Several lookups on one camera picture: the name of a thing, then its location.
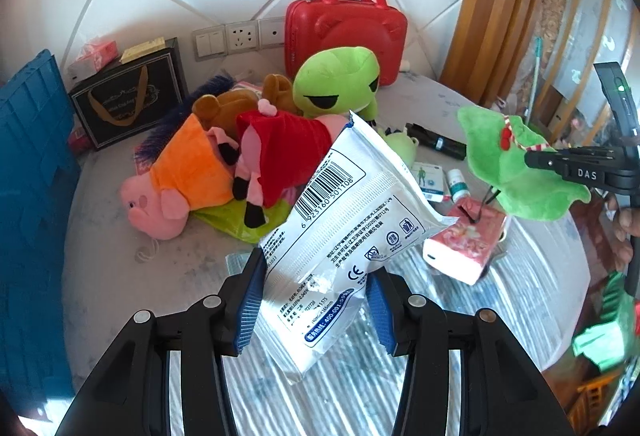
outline green cloth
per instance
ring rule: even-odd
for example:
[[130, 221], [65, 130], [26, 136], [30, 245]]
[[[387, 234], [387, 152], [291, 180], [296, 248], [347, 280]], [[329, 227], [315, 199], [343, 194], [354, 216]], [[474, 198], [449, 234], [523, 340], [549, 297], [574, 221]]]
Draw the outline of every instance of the green cloth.
[[[468, 106], [458, 111], [458, 121], [466, 135], [469, 169], [480, 180], [499, 189], [498, 201], [507, 214], [529, 220], [560, 219], [576, 200], [588, 203], [591, 193], [584, 185], [567, 182], [553, 171], [530, 169], [524, 163], [525, 151], [513, 142], [508, 151], [500, 148], [504, 117], [490, 109]], [[511, 116], [511, 129], [525, 146], [545, 142]]]
[[636, 340], [634, 299], [625, 292], [625, 276], [613, 273], [604, 290], [600, 323], [574, 338], [575, 356], [584, 354], [601, 372], [622, 363]]
[[261, 238], [287, 220], [291, 208], [291, 205], [286, 201], [278, 200], [273, 207], [264, 210], [267, 222], [257, 229], [250, 229], [244, 225], [245, 201], [231, 200], [229, 203], [218, 207], [198, 209], [193, 211], [192, 214], [236, 239], [256, 244]]

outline blue plastic crate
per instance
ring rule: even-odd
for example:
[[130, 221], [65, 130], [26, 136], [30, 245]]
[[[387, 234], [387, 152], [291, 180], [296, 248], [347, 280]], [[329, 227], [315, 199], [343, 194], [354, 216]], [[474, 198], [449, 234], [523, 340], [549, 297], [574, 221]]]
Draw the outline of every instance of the blue plastic crate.
[[21, 415], [74, 393], [61, 292], [80, 172], [66, 145], [72, 126], [48, 50], [0, 88], [0, 389]]

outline blue fur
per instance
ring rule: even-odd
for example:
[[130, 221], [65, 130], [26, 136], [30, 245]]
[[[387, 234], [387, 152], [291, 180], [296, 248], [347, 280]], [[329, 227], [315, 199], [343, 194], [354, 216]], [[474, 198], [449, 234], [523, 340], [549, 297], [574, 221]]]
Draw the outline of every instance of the blue fur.
[[187, 95], [182, 103], [169, 111], [160, 121], [146, 140], [136, 151], [136, 159], [140, 162], [155, 162], [169, 140], [182, 127], [191, 115], [191, 106], [203, 95], [220, 95], [229, 91], [236, 82], [232, 77], [216, 75], [200, 86], [193, 93]]

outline white string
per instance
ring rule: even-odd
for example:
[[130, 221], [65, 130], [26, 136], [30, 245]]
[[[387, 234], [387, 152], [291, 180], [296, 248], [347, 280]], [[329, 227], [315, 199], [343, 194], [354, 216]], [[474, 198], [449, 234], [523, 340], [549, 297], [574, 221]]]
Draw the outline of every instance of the white string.
[[160, 243], [157, 239], [151, 238], [151, 250], [146, 250], [144, 248], [138, 249], [136, 252], [136, 259], [140, 263], [146, 263], [147, 261], [151, 261], [154, 257], [158, 255], [160, 250]]

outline red suitcase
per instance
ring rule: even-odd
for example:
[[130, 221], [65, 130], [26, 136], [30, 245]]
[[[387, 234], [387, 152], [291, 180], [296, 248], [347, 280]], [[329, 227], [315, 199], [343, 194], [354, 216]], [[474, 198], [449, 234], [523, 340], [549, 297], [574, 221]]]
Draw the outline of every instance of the red suitcase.
[[378, 57], [380, 84], [396, 80], [406, 38], [406, 17], [386, 0], [296, 0], [285, 18], [285, 67], [295, 77], [321, 50], [365, 46]]

